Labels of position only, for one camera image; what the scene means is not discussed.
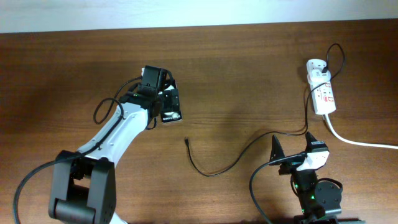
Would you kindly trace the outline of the white USB charger adapter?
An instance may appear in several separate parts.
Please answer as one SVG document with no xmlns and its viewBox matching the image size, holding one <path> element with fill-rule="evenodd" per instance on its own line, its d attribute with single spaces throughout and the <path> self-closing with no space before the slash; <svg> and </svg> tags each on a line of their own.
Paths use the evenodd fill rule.
<svg viewBox="0 0 398 224">
<path fill-rule="evenodd" d="M 310 59 L 307 64 L 307 80 L 309 84 L 327 82 L 331 78 L 331 73 L 326 62 L 321 59 Z"/>
</svg>

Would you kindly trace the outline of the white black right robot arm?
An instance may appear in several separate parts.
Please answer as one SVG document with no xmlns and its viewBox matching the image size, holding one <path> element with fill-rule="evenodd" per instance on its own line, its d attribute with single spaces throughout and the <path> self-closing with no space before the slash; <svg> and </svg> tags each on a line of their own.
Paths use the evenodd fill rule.
<svg viewBox="0 0 398 224">
<path fill-rule="evenodd" d="M 323 141 L 307 132 L 304 151 L 286 156 L 276 136 L 272 137 L 270 163 L 279 166 L 279 175 L 290 175 L 290 186 L 298 197 L 302 214 L 294 217 L 295 223 L 364 223 L 359 219 L 339 220 L 342 213 L 343 185 L 331 178 L 319 179 L 316 171 L 326 164 L 330 155 Z"/>
</svg>

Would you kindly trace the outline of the white power strip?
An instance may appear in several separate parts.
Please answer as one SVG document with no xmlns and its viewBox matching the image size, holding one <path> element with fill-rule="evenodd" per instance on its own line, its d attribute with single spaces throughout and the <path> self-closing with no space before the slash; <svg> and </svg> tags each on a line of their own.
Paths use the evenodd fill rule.
<svg viewBox="0 0 398 224">
<path fill-rule="evenodd" d="M 309 81 L 313 107 L 317 115 L 330 114 L 336 110 L 335 97 L 330 82 Z"/>
</svg>

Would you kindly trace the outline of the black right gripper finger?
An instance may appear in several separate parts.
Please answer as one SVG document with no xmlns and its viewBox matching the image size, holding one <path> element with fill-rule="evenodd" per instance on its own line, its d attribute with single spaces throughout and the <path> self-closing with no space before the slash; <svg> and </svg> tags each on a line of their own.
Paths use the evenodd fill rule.
<svg viewBox="0 0 398 224">
<path fill-rule="evenodd" d="M 272 147 L 269 162 L 271 166 L 281 164 L 282 159 L 285 157 L 284 151 L 276 135 L 272 136 Z"/>
<path fill-rule="evenodd" d="M 326 144 L 324 141 L 318 141 L 309 131 L 305 133 L 307 146 L 306 152 L 324 152 L 326 151 Z"/>
</svg>

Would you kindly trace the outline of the black Galaxy flip phone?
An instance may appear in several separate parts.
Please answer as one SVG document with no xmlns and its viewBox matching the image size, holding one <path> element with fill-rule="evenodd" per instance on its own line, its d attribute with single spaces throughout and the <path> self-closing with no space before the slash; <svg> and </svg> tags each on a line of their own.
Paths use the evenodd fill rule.
<svg viewBox="0 0 398 224">
<path fill-rule="evenodd" d="M 169 84 L 168 87 L 162 93 L 160 93 L 160 97 L 162 99 L 160 117 L 164 124 L 182 120 L 180 96 L 176 81 L 168 81 L 167 84 Z"/>
</svg>

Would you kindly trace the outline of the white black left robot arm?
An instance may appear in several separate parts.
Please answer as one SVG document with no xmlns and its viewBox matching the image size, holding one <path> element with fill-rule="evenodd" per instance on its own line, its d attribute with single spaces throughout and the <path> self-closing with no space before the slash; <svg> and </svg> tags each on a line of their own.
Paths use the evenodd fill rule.
<svg viewBox="0 0 398 224">
<path fill-rule="evenodd" d="M 48 213 L 63 223 L 123 223 L 116 213 L 115 169 L 134 138 L 153 115 L 135 103 L 137 93 L 123 96 L 111 119 L 92 140 L 55 159 Z"/>
</svg>

